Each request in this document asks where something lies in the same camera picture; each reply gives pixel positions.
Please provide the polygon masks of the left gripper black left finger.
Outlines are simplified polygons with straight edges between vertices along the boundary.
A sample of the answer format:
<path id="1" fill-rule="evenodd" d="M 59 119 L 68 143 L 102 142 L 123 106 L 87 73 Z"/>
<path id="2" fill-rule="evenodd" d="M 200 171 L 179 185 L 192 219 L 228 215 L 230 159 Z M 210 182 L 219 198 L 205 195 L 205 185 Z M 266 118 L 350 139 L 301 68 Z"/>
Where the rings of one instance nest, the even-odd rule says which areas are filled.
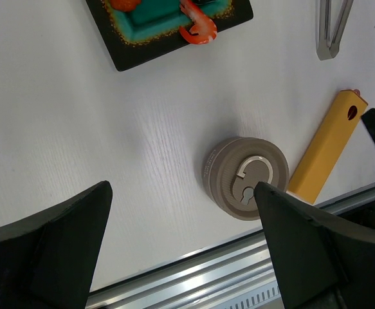
<path id="1" fill-rule="evenodd" d="M 85 308 L 112 199 L 102 181 L 0 227 L 0 308 Z"/>

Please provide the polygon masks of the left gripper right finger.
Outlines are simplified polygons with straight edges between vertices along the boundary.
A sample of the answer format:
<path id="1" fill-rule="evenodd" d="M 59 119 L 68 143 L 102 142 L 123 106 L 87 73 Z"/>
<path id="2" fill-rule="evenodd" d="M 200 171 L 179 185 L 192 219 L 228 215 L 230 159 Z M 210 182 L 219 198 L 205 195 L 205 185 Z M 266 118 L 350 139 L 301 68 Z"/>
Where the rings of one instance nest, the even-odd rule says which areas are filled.
<path id="1" fill-rule="evenodd" d="M 375 308 L 375 230 L 268 183 L 254 190 L 285 308 Z"/>

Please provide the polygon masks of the metal serving tongs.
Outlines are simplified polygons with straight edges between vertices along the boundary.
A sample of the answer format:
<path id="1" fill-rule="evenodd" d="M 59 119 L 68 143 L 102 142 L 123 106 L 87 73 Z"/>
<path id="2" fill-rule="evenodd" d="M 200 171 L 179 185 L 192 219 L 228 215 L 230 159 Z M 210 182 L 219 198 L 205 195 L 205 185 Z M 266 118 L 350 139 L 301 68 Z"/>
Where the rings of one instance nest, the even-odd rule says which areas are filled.
<path id="1" fill-rule="evenodd" d="M 333 32 L 331 31 L 331 3 L 332 1 L 330 0 L 321 0 L 318 8 L 319 19 L 316 54 L 320 61 L 333 59 L 338 55 L 342 35 L 354 1 L 343 1 Z"/>

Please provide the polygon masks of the round grey tin lid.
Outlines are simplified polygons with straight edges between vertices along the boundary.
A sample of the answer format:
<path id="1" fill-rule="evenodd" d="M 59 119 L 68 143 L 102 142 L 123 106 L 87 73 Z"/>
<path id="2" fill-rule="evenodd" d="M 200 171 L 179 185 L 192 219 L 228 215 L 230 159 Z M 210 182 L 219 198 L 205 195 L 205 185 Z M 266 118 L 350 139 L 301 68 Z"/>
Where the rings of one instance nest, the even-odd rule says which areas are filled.
<path id="1" fill-rule="evenodd" d="M 230 216 L 260 218 L 253 191 L 266 182 L 285 191 L 289 167 L 284 153 L 273 143 L 235 136 L 219 142 L 203 162 L 203 187 L 210 199 Z"/>

